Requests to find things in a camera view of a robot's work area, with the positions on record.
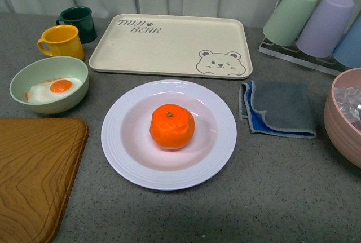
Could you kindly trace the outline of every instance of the egg yolk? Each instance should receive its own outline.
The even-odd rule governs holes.
[[[68,91],[73,86],[73,83],[71,81],[68,81],[66,79],[61,79],[60,81],[54,82],[50,86],[50,91],[52,92],[65,92]]]

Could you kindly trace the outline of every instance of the dark green mug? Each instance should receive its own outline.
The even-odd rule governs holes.
[[[64,24],[73,25],[78,28],[79,38],[82,44],[89,43],[97,37],[94,22],[91,17],[91,9],[88,7],[76,6],[64,10],[56,20],[56,24],[60,25],[61,21]]]

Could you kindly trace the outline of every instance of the cream tray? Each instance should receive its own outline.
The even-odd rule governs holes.
[[[241,22],[138,14],[112,19],[89,66],[99,72],[226,79],[252,72]]]

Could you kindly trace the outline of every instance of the pink bowl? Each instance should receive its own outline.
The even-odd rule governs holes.
[[[329,139],[336,149],[357,167],[361,168],[361,132],[341,113],[334,98],[334,88],[361,86],[361,68],[338,75],[331,86],[324,109],[324,123]]]

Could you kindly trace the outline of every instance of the plastic bag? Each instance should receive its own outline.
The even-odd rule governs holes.
[[[361,86],[334,88],[334,98],[346,119],[361,131]]]

